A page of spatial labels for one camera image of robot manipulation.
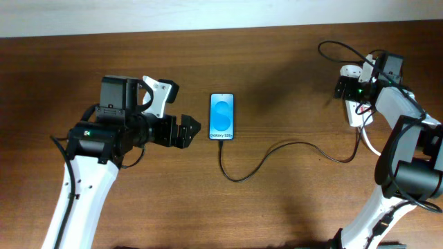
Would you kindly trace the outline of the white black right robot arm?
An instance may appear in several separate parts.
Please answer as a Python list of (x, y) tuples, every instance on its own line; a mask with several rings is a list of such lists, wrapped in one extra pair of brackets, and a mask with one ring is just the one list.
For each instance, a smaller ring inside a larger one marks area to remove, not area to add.
[(368, 54), (360, 66), (344, 66), (335, 96), (368, 105), (392, 132), (378, 158), (376, 187), (359, 215), (327, 242), (328, 248), (376, 248), (389, 230), (415, 208), (440, 214), (430, 203), (442, 195), (442, 124), (401, 83), (403, 58)]

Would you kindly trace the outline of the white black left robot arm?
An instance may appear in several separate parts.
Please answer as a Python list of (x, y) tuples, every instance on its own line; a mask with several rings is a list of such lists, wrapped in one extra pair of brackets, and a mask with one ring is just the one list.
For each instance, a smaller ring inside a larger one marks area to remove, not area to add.
[(53, 142), (64, 159), (64, 180), (43, 248), (90, 248), (105, 199), (133, 148), (148, 143), (185, 149), (201, 125), (191, 116), (165, 114), (179, 85), (153, 80), (106, 75), (100, 101), (89, 107), (70, 129), (61, 145)]

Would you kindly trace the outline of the blue Galaxy smartphone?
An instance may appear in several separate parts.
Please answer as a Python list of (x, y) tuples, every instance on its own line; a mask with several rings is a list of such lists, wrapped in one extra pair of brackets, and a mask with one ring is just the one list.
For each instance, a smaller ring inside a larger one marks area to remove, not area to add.
[(234, 138), (234, 103), (232, 93), (213, 93), (210, 96), (209, 138), (232, 140)]

